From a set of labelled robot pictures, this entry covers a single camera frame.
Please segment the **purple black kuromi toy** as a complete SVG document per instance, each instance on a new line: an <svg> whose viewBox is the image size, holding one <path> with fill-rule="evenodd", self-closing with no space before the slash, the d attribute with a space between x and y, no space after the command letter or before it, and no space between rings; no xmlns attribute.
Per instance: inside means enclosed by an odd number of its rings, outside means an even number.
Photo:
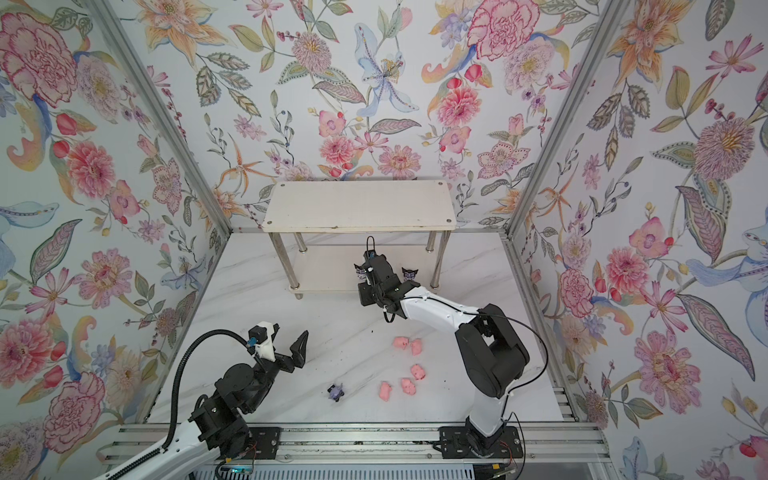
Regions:
<svg viewBox="0 0 768 480"><path fill-rule="evenodd" d="M367 273L366 270L362 266L355 265L355 273L357 275L357 278L360 282L366 282L367 281Z"/></svg>

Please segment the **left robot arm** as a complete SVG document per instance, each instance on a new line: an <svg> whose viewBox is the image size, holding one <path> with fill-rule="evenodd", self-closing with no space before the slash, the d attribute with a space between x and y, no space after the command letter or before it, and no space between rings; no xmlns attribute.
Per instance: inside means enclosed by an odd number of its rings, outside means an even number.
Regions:
<svg viewBox="0 0 768 480"><path fill-rule="evenodd" d="M228 329L213 329L197 339L182 355L173 378L171 418L164 440L154 443L102 479L180 479L198 467L217 460L227 463L258 444L245 419L270 393L279 373L292 373L305 366L309 332L303 331L291 344L288 355L275 351L273 340L279 326L261 322L243 337ZM181 380L195 350L210 338L223 336L244 348L250 363L229 367L214 382L214 392L195 403L188 418L180 417Z"/></svg>

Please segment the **small purple kuromi toy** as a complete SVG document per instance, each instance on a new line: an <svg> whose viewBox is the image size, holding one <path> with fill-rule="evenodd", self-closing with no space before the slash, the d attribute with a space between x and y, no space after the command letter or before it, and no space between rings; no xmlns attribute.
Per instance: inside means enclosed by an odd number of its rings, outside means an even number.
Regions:
<svg viewBox="0 0 768 480"><path fill-rule="evenodd" d="M329 398L334 402L339 402L343 396L345 395L345 392L343 390L343 386L341 384L332 384L328 389L327 393Z"/></svg>

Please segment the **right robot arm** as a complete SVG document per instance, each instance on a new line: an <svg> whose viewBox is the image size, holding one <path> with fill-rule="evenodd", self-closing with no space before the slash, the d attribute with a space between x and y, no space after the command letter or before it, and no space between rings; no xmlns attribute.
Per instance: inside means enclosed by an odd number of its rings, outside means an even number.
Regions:
<svg viewBox="0 0 768 480"><path fill-rule="evenodd" d="M358 284L363 306L376 305L391 323L399 317L454 336L466 377L475 387L474 401L459 444L488 458L501 444L508 395L530 361L530 354L494 304L469 307L433 293L413 280L403 281L384 255L364 252Z"/></svg>

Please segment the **black kuromi toy figure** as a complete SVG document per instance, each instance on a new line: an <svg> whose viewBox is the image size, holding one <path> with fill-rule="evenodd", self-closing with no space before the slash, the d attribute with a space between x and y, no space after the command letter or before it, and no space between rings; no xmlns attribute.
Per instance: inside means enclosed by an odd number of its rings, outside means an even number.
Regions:
<svg viewBox="0 0 768 480"><path fill-rule="evenodd" d="M416 282L419 270L402 267L401 273L405 282Z"/></svg>

